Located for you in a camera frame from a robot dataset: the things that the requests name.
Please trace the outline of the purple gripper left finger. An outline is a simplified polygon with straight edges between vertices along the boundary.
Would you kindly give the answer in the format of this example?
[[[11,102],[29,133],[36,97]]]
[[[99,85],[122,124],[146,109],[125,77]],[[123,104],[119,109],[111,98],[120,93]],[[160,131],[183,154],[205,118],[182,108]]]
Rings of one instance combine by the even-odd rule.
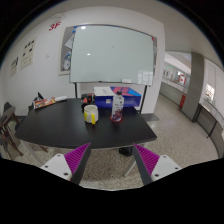
[[[78,185],[91,154],[91,144],[79,146],[67,154],[56,154],[42,169]]]

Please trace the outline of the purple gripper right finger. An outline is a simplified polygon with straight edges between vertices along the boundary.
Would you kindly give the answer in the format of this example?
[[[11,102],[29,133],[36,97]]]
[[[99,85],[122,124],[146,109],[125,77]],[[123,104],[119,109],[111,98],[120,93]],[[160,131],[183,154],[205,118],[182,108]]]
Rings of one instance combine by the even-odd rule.
[[[159,156],[138,144],[133,145],[132,153],[144,185],[181,170],[168,155]]]

